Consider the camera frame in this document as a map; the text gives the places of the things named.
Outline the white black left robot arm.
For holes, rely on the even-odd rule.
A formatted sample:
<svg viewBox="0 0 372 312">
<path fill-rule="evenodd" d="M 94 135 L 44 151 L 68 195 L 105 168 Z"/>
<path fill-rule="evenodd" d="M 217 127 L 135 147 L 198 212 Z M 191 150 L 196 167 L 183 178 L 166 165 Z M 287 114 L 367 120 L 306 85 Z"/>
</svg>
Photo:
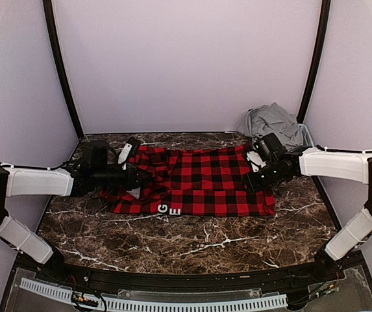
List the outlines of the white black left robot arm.
<svg viewBox="0 0 372 312">
<path fill-rule="evenodd" d="M 119 152 L 105 141 L 87 142 L 79 160 L 53 168 L 0 161 L 0 239 L 43 265 L 43 271 L 55 283 L 65 283 L 69 279 L 69 268 L 63 264 L 63 255 L 14 218 L 5 207 L 6 199 L 15 196 L 82 197 L 96 188 L 121 187 L 139 192 L 152 178 L 151 173 L 130 163 L 140 146 L 140 141 L 133 137 Z"/>
</svg>

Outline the red black plaid shirt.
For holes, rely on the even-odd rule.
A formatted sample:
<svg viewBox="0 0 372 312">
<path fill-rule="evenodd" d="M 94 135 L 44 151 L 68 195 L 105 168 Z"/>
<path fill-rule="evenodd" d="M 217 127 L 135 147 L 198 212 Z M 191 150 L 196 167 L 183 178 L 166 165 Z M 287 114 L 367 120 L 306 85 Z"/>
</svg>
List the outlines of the red black plaid shirt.
<svg viewBox="0 0 372 312">
<path fill-rule="evenodd" d="M 250 193 L 243 181 L 252 170 L 248 151 L 248 144 L 212 150 L 142 146 L 130 161 L 152 175 L 140 197 L 121 187 L 99 195 L 117 214 L 271 216 L 272 191 Z"/>
</svg>

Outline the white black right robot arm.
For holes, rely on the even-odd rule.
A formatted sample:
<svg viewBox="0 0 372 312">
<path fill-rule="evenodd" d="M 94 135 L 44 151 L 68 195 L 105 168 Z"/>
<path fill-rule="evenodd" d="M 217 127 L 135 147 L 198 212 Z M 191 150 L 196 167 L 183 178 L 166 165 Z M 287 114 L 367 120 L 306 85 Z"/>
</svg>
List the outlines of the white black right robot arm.
<svg viewBox="0 0 372 312">
<path fill-rule="evenodd" d="M 341 260 L 372 235 L 372 149 L 348 150 L 316 146 L 287 148 L 271 133 L 246 152 L 251 165 L 244 176 L 249 192 L 267 190 L 295 177 L 319 177 L 361 184 L 367 189 L 362 208 L 316 253 L 309 276 L 325 281 Z"/>
</svg>

